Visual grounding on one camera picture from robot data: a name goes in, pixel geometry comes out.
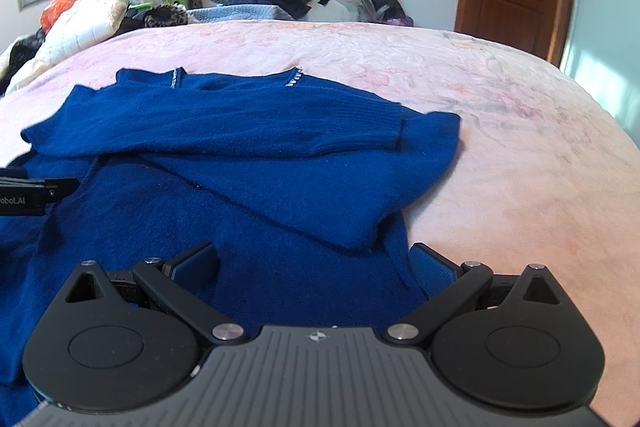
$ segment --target floral bedspread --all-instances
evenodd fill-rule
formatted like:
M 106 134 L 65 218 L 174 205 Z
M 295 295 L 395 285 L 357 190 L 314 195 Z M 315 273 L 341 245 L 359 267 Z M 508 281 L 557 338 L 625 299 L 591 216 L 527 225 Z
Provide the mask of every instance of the floral bedspread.
M 52 115 L 74 84 L 107 86 L 120 68 L 179 66 L 231 74 L 298 66 L 421 112 L 460 114 L 462 153 L 406 210 L 410 242 L 496 273 L 548 265 L 604 345 L 594 408 L 615 426 L 640 418 L 640 152 L 555 67 L 414 28 L 251 21 L 139 30 L 1 99 L 0 165 L 28 150 L 20 130 Z

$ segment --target triangular cutout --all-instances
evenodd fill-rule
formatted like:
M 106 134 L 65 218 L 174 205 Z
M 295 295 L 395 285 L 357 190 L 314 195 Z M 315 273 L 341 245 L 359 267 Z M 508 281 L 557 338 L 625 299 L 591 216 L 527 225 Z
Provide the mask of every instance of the triangular cutout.
M 544 304 L 560 303 L 553 290 L 549 288 L 545 279 L 540 276 L 533 277 L 523 298 L 526 301 L 540 302 Z
M 94 301 L 102 297 L 100 286 L 95 283 L 94 276 L 90 273 L 83 273 L 66 297 L 66 302 Z

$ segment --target dark blue clothing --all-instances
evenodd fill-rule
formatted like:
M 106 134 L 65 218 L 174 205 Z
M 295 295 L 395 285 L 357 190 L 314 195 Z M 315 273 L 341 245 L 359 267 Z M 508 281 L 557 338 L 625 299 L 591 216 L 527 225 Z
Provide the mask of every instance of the dark blue clothing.
M 197 293 L 262 324 L 383 328 L 424 302 L 400 210 L 449 168 L 460 118 L 421 115 L 298 70 L 266 77 L 122 70 L 76 86 L 23 132 L 32 178 L 81 186 L 44 217 L 0 219 L 0 414 L 34 407 L 28 336 L 77 263 L 107 270 L 211 241 Z

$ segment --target silver pivot bolt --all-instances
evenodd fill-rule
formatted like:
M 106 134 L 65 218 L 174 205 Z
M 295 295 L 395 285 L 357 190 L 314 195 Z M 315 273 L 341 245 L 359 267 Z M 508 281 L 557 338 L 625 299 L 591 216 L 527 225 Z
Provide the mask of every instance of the silver pivot bolt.
M 234 341 L 244 335 L 244 328 L 238 324 L 218 324 L 211 333 L 221 341 Z
M 418 328 L 412 324 L 394 324 L 386 329 L 386 333 L 396 341 L 410 341 L 418 336 Z

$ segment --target crosshair logo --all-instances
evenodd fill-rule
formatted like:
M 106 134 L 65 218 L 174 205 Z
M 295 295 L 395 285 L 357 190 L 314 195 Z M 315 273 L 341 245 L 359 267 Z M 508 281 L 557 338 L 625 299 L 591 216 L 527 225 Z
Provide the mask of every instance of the crosshair logo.
M 319 344 L 329 338 L 329 335 L 322 333 L 322 331 L 316 330 L 313 333 L 307 335 L 312 341 Z

